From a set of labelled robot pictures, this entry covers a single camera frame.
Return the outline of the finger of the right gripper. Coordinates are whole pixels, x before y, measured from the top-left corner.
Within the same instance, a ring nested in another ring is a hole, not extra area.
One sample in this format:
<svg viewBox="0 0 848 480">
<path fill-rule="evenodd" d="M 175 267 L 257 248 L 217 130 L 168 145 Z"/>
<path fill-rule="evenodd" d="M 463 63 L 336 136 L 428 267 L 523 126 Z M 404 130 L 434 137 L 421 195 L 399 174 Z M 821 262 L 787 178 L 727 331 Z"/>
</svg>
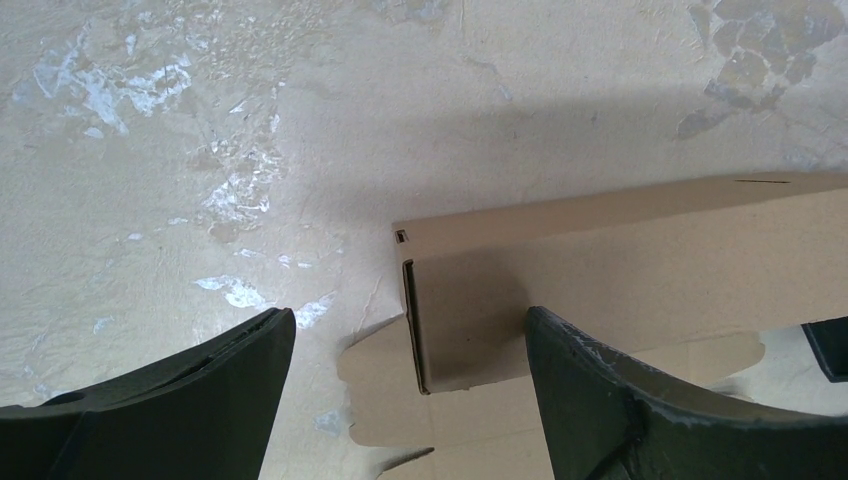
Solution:
<svg viewBox="0 0 848 480">
<path fill-rule="evenodd" d="M 831 383 L 847 381 L 847 323 L 842 317 L 802 325 L 813 355 Z"/>
</svg>

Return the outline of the brown cardboard box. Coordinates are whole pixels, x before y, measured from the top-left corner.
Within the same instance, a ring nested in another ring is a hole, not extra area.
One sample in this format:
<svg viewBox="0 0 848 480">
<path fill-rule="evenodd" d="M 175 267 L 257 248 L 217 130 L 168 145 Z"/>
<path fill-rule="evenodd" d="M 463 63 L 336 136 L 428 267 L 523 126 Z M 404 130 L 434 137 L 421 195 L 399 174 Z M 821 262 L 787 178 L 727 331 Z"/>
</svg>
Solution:
<svg viewBox="0 0 848 480">
<path fill-rule="evenodd" d="M 541 306 L 709 384 L 760 332 L 847 313 L 847 177 L 714 176 L 407 220 L 404 314 L 338 362 L 362 446 L 421 449 L 392 479 L 549 479 L 523 322 Z"/>
</svg>

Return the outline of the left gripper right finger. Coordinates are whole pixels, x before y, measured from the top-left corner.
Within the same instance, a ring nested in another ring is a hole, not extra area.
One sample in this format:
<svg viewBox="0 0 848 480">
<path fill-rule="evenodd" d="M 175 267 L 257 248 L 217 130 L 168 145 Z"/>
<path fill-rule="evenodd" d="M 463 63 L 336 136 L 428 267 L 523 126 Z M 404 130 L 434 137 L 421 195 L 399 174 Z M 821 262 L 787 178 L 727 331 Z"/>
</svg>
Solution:
<svg viewBox="0 0 848 480">
<path fill-rule="evenodd" d="M 543 307 L 528 363 L 558 479 L 843 479 L 847 420 L 759 405 L 675 378 Z"/>
</svg>

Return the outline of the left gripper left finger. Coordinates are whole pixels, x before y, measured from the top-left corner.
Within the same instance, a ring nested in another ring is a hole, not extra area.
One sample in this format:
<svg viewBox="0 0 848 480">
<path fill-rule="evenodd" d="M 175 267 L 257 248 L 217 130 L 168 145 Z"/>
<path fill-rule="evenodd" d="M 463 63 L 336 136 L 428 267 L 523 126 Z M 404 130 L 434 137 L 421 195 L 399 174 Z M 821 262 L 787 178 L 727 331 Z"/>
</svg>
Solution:
<svg viewBox="0 0 848 480">
<path fill-rule="evenodd" d="M 190 349 L 1 410 L 5 479 L 255 479 L 296 319 L 272 308 Z"/>
</svg>

